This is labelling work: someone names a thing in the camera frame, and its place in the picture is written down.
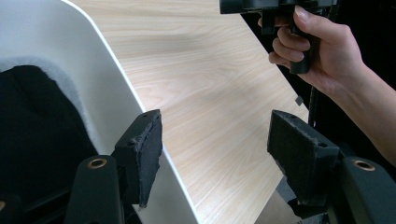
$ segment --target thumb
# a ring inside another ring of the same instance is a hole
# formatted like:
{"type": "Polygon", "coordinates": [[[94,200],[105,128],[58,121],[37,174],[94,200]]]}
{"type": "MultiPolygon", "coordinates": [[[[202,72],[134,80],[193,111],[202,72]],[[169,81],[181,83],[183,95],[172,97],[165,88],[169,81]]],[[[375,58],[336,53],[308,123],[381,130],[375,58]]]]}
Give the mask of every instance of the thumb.
{"type": "Polygon", "coordinates": [[[314,35],[328,43],[337,43],[343,39],[343,29],[340,24],[329,21],[327,18],[307,12],[302,7],[294,9],[294,23],[304,33],[314,35]]]}

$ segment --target black fabric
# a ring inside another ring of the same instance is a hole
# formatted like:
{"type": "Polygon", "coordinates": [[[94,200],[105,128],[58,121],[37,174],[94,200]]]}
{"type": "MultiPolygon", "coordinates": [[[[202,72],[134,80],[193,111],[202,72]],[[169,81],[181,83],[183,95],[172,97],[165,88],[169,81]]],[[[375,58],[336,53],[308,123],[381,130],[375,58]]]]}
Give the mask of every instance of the black fabric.
{"type": "Polygon", "coordinates": [[[0,73],[0,193],[34,203],[73,184],[96,155],[79,113],[38,67],[0,73]]]}
{"type": "MultiPolygon", "coordinates": [[[[243,15],[265,49],[271,52],[276,34],[260,35],[260,27],[257,25],[259,17],[260,15],[254,14],[243,15]]],[[[361,48],[364,62],[393,89],[396,89],[396,63],[394,62],[396,1],[343,0],[336,22],[346,24],[351,28],[361,48]]],[[[291,75],[287,68],[279,66],[279,69],[297,94],[302,96],[304,104],[308,106],[311,87],[297,76],[291,75]]],[[[347,144],[358,156],[381,164],[396,180],[396,168],[379,154],[371,141],[344,111],[322,93],[318,96],[316,124],[316,129],[335,144],[347,144]]]]}

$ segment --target light wood panel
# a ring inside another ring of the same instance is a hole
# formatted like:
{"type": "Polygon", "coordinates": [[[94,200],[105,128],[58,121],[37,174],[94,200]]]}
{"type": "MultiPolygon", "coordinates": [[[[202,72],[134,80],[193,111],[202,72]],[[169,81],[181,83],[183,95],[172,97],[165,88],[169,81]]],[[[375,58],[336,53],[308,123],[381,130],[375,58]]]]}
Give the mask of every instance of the light wood panel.
{"type": "Polygon", "coordinates": [[[271,111],[306,119],[239,15],[218,0],[73,0],[92,17],[147,110],[203,223],[254,223],[282,177],[271,111]]]}

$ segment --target black handle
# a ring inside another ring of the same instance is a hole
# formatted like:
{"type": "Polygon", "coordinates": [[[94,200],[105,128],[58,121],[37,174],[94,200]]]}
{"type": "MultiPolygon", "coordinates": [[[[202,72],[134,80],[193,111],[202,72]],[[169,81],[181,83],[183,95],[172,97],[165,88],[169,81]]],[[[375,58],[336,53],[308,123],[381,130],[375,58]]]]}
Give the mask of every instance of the black handle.
{"type": "MultiPolygon", "coordinates": [[[[294,23],[294,20],[292,20],[291,26],[291,33],[295,35],[300,35],[302,37],[305,37],[309,40],[309,34],[304,33],[301,31],[296,24],[294,23]]],[[[310,67],[310,59],[309,59],[309,51],[304,51],[304,58],[302,61],[294,63],[290,63],[290,73],[291,74],[305,74],[308,73],[309,67],[310,67]]]]}

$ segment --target forearm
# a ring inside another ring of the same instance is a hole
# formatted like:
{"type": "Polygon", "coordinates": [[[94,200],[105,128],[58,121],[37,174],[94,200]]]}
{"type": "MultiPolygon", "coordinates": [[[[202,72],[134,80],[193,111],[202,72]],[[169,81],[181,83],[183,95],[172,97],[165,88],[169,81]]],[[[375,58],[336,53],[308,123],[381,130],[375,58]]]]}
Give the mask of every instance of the forearm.
{"type": "Polygon", "coordinates": [[[331,98],[396,166],[396,91],[366,66],[362,72],[359,83],[349,83],[331,98]]]}

